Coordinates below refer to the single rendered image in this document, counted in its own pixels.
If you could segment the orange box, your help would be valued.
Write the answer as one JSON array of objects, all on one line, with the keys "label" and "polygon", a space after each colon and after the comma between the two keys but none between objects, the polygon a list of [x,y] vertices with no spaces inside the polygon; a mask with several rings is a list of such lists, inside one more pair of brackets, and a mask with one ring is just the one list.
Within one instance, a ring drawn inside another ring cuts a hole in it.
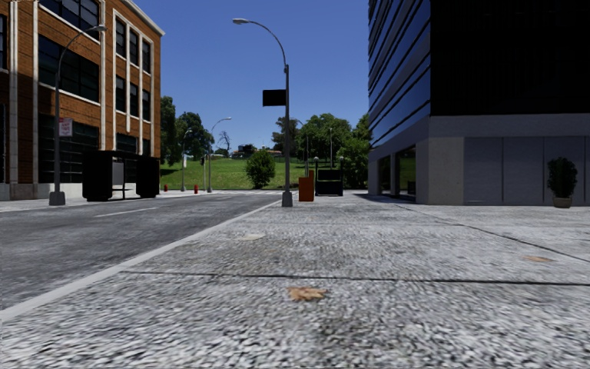
[{"label": "orange box", "polygon": [[299,201],[313,201],[314,200],[314,170],[309,170],[306,177],[298,178],[299,185]]}]

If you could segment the tree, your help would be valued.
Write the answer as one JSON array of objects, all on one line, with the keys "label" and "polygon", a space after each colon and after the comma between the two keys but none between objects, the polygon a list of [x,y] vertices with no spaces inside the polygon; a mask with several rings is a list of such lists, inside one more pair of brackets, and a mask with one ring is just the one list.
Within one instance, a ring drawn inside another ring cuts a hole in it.
[{"label": "tree", "polygon": [[246,161],[245,172],[255,189],[261,189],[275,176],[275,160],[265,150],[254,152]]}]

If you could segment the trees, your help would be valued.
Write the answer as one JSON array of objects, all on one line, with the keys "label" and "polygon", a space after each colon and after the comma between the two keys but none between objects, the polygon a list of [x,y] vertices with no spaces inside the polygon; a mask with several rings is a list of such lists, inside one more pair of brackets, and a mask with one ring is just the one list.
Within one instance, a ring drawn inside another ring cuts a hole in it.
[{"label": "trees", "polygon": [[289,135],[290,157],[309,158],[309,161],[317,157],[333,166],[343,158],[344,186],[367,186],[368,154],[373,138],[368,114],[364,114],[354,126],[330,113],[314,115],[303,125],[292,118]]},{"label": "trees", "polygon": [[174,165],[182,154],[192,155],[194,160],[208,153],[214,136],[203,126],[197,113],[184,112],[176,116],[173,98],[161,97],[161,162]]}]

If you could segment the black bus shelter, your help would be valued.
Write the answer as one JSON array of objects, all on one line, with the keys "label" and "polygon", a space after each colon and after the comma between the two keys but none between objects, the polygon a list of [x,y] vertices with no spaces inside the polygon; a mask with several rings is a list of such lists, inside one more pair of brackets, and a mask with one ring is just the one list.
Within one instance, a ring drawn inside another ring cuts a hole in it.
[{"label": "black bus shelter", "polygon": [[107,201],[115,192],[123,196],[133,184],[136,195],[154,198],[159,192],[159,160],[125,151],[87,151],[83,156],[82,196]]}]

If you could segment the glass tower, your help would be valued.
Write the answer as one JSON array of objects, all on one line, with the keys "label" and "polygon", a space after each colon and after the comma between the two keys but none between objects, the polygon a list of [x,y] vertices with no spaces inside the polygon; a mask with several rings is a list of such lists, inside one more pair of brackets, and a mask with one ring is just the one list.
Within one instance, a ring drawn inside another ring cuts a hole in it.
[{"label": "glass tower", "polygon": [[590,206],[590,0],[368,0],[370,194]]}]

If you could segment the red brick building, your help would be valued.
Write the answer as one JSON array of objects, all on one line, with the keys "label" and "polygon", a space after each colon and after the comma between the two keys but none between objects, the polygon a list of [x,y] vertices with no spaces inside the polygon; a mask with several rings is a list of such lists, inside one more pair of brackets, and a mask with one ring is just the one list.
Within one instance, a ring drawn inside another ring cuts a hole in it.
[{"label": "red brick building", "polygon": [[55,72],[61,64],[61,190],[82,196],[87,151],[161,163],[163,30],[134,0],[0,0],[0,201],[54,190]]}]

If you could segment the potted shrub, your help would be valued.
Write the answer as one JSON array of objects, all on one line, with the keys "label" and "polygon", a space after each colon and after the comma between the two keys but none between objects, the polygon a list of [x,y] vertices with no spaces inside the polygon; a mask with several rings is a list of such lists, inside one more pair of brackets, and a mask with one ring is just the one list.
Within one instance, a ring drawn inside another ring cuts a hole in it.
[{"label": "potted shrub", "polygon": [[572,194],[577,184],[577,168],[564,157],[557,157],[548,163],[549,177],[547,187],[553,193],[552,202],[556,208],[570,208]]}]

